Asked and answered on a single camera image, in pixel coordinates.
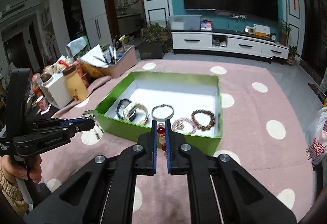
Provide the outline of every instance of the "human hand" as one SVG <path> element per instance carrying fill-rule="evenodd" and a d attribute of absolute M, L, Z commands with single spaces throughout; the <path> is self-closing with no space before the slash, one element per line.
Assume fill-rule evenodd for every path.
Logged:
<path fill-rule="evenodd" d="M 34 163 L 33 163 L 33 167 L 30 168 L 29 177 L 33 180 L 34 183 L 39 183 L 41 181 L 42 159 L 40 155 L 37 155 L 33 159 L 34 159 Z M 9 156 L 3 156 L 1 158 L 1 168 L 2 168 L 3 175 L 5 176 L 7 181 L 14 185 L 17 184 L 15 177 L 25 178 L 27 176 L 27 170 L 24 167 L 19 166 L 18 164 L 12 162 Z"/>

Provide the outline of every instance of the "tv stand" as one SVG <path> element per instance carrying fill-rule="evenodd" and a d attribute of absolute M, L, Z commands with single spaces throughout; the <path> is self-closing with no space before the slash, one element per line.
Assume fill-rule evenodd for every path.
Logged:
<path fill-rule="evenodd" d="M 174 53 L 212 51 L 228 56 L 265 58 L 264 61 L 270 62 L 273 57 L 279 57 L 283 64 L 289 52 L 288 47 L 271 39 L 233 30 L 173 30 L 172 39 Z M 226 41 L 226 46 L 215 46 L 215 39 Z"/>

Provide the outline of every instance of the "pink crystal bracelet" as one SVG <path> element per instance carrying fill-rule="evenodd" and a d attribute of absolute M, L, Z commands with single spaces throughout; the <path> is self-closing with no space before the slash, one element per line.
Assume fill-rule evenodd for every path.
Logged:
<path fill-rule="evenodd" d="M 176 131 L 176 130 L 183 130 L 184 129 L 184 124 L 183 122 L 187 122 L 189 123 L 190 125 L 192 125 L 193 127 L 193 130 L 192 132 L 190 132 L 190 134 L 194 134 L 197 130 L 197 126 L 195 125 L 195 123 L 189 119 L 189 118 L 179 118 L 177 119 L 176 121 L 174 121 L 173 125 L 172 125 L 172 130 L 173 131 Z"/>

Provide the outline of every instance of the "drawer handle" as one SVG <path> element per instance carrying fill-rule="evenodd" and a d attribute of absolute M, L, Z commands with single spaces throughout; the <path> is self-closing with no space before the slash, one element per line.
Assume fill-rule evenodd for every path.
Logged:
<path fill-rule="evenodd" d="M 271 50 L 271 51 L 274 52 L 274 53 L 282 54 L 282 52 L 278 52 L 278 51 L 275 51 L 275 50 Z"/>
<path fill-rule="evenodd" d="M 186 42 L 199 42 L 200 40 L 187 40 L 187 39 L 184 39 L 184 41 L 186 41 Z"/>
<path fill-rule="evenodd" d="M 239 44 L 241 47 L 247 47 L 247 48 L 252 48 L 253 46 L 251 45 L 245 45 L 245 44 Z"/>

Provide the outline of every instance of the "plastic bag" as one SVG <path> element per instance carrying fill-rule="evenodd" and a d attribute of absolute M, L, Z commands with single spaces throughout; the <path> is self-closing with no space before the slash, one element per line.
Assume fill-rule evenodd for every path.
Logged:
<path fill-rule="evenodd" d="M 311 160 L 313 165 L 318 165 L 327 154 L 327 107 L 317 112 L 314 120 L 305 130 L 305 139 L 309 144 L 308 160 Z"/>

